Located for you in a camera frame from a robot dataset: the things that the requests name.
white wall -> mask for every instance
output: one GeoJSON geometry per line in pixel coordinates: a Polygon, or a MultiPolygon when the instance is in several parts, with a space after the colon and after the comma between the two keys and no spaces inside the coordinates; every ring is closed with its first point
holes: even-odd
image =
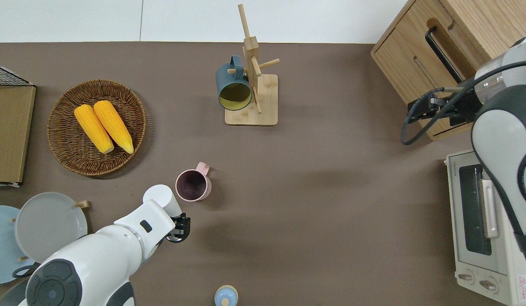
{"type": "Polygon", "coordinates": [[[375,43],[407,0],[0,0],[0,42],[375,43]]]}

oven knob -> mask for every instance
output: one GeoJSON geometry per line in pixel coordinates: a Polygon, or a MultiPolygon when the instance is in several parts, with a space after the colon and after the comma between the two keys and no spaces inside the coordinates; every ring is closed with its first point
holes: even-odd
{"type": "Polygon", "coordinates": [[[480,285],[489,291],[496,294],[499,291],[499,287],[497,285],[497,282],[493,277],[489,277],[488,279],[479,281],[480,285]]]}
{"type": "Polygon", "coordinates": [[[458,278],[459,279],[463,279],[465,281],[471,281],[472,280],[472,275],[469,275],[469,274],[458,274],[458,278]]]}
{"type": "Polygon", "coordinates": [[[469,269],[466,269],[465,272],[463,273],[458,273],[457,276],[459,279],[462,279],[466,281],[467,283],[470,283],[471,285],[475,283],[475,275],[469,269]]]}

corn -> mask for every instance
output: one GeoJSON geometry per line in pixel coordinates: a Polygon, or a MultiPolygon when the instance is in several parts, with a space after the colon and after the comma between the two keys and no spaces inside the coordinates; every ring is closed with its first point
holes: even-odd
{"type": "Polygon", "coordinates": [[[92,143],[96,146],[98,151],[107,154],[114,149],[113,143],[111,143],[110,137],[106,133],[106,130],[98,121],[97,116],[94,114],[93,109],[88,104],[83,104],[74,110],[74,116],[82,126],[84,132],[87,134],[92,143]]]}
{"type": "Polygon", "coordinates": [[[121,120],[121,117],[117,111],[115,111],[110,101],[104,99],[96,102],[94,104],[94,113],[108,134],[110,134],[111,139],[113,139],[119,147],[127,151],[127,153],[134,153],[131,135],[128,133],[123,120],[121,120]]]}

wicker basket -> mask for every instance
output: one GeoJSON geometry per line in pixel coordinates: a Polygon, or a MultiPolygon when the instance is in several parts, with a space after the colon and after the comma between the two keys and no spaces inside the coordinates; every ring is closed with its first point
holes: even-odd
{"type": "Polygon", "coordinates": [[[64,93],[47,122],[47,141],[57,161],[84,176],[101,176],[121,168],[136,154],[145,132],[146,114],[136,93],[122,84],[101,79],[82,83],[64,93]],[[93,106],[102,99],[110,101],[123,119],[132,137],[133,154],[115,143],[113,151],[100,153],[76,120],[76,107],[93,106]]]}

brown tabletop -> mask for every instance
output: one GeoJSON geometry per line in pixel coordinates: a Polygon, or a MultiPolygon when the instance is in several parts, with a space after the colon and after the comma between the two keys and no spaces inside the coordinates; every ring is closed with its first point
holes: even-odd
{"type": "Polygon", "coordinates": [[[405,106],[372,45],[260,47],[261,61],[281,60],[263,72],[279,78],[273,127],[224,122],[215,73],[241,43],[0,43],[0,64],[38,85],[24,185],[0,187],[0,205],[64,193],[90,201],[96,231],[203,161],[212,193],[179,200],[191,234],[131,277],[139,306],[210,306],[224,284],[245,306],[498,305],[454,276],[442,160],[469,134],[401,145],[405,106]],[[135,91],[149,122],[134,159],[102,179],[57,163],[45,131],[59,97],[98,78],[135,91]]]}

